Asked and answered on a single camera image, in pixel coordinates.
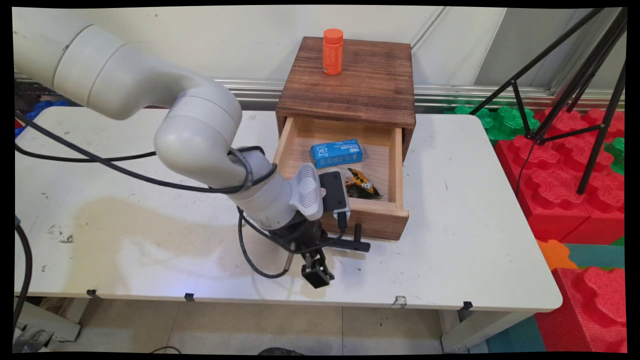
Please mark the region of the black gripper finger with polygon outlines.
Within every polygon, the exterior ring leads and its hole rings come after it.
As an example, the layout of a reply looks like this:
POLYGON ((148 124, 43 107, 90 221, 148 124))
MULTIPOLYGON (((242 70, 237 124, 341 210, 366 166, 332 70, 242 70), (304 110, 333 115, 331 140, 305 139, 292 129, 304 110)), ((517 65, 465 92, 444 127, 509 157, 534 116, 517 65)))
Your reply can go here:
POLYGON ((327 266, 323 250, 307 251, 302 253, 302 258, 304 264, 301 267, 301 275, 314 289, 326 287, 335 279, 327 266))

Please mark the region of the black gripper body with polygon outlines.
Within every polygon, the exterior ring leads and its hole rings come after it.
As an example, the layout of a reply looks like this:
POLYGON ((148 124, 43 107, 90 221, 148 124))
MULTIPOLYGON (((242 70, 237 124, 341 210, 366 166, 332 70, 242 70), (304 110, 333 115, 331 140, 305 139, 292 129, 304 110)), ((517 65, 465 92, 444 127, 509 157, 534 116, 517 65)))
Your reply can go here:
POLYGON ((270 237, 287 249, 298 252, 311 249, 313 255, 329 243, 329 235, 319 219, 303 219, 285 227, 270 230, 270 237))

